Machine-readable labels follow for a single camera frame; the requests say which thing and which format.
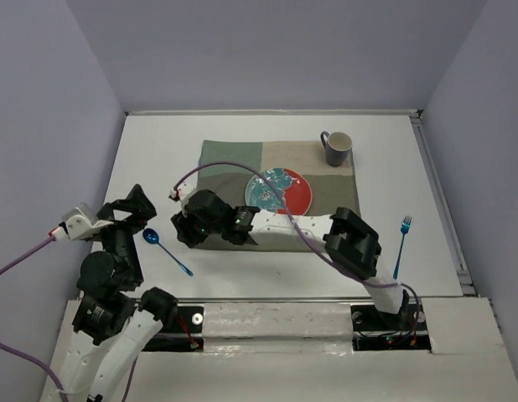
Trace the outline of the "blue metallic spoon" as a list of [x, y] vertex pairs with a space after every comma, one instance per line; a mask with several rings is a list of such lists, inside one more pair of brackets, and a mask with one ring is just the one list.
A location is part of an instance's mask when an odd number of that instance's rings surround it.
[[161, 248], [187, 276], [194, 276], [194, 272], [190, 268], [188, 268], [183, 262], [181, 262], [167, 247], [165, 247], [160, 242], [159, 234], [155, 229], [144, 229], [142, 231], [142, 237], [150, 245], [157, 245], [159, 248]]

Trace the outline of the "blue plastic fork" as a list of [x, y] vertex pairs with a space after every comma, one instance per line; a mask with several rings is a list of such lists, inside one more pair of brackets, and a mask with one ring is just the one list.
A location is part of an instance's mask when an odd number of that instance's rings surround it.
[[410, 215], [406, 215], [405, 218], [403, 219], [403, 221], [401, 222], [401, 228], [400, 228], [401, 243], [400, 243], [399, 250], [397, 253], [395, 269], [393, 271], [393, 278], [395, 280], [398, 278], [398, 275], [399, 275], [399, 270], [400, 270], [400, 265], [401, 265], [401, 255], [402, 255], [402, 251], [404, 248], [406, 235], [409, 233], [409, 230], [411, 228], [411, 223], [412, 223], [412, 216], [410, 216]]

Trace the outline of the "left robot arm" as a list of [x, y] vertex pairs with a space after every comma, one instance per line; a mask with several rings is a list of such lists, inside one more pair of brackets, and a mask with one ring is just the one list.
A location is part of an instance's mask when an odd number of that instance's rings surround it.
[[83, 296], [72, 322], [70, 345], [48, 401], [109, 401], [147, 343], [176, 321], [178, 300], [153, 287], [139, 300], [128, 294], [143, 283], [133, 236], [157, 211], [142, 187], [104, 204], [97, 213], [81, 203], [51, 231], [56, 240], [94, 241], [99, 251], [80, 265]]

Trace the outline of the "red floral plate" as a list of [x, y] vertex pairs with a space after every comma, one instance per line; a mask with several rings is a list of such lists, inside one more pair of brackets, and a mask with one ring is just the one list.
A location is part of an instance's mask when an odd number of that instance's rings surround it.
[[[308, 181], [299, 173], [288, 168], [275, 167], [262, 171], [262, 175], [282, 195], [292, 215], [305, 215], [313, 201], [313, 192]], [[246, 205], [284, 214], [282, 202], [273, 190], [258, 176], [252, 177], [246, 185]]]

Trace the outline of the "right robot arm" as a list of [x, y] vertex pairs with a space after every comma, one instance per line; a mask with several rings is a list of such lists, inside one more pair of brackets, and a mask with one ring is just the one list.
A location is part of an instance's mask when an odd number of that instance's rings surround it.
[[177, 238], [189, 248], [214, 237], [238, 249], [310, 250], [366, 289], [383, 327], [395, 328], [406, 321], [407, 291], [391, 274], [379, 271], [379, 235], [351, 209], [309, 217], [294, 215], [287, 207], [276, 212], [255, 206], [232, 207], [210, 190], [179, 188], [169, 197], [180, 205], [171, 218]]

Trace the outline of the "green patchwork cloth placemat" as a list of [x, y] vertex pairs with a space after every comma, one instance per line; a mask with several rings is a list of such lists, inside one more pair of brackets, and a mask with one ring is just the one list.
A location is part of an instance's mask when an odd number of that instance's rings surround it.
[[[326, 163], [319, 141], [203, 141], [199, 164], [220, 161], [238, 162], [261, 173], [267, 169], [287, 168], [302, 175], [313, 194], [307, 216], [331, 215], [338, 207], [360, 214], [352, 156], [341, 166], [331, 167]], [[241, 206], [246, 203], [245, 189], [251, 178], [252, 173], [241, 167], [219, 164], [198, 172], [196, 188], [216, 193], [233, 207]]]

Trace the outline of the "purple ceramic mug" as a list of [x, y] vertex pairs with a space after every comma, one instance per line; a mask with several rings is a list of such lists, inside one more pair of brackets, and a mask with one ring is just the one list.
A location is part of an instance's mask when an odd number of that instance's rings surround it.
[[324, 148], [325, 161], [332, 167], [339, 167], [344, 163], [353, 145], [351, 137], [343, 132], [323, 131], [320, 141]]

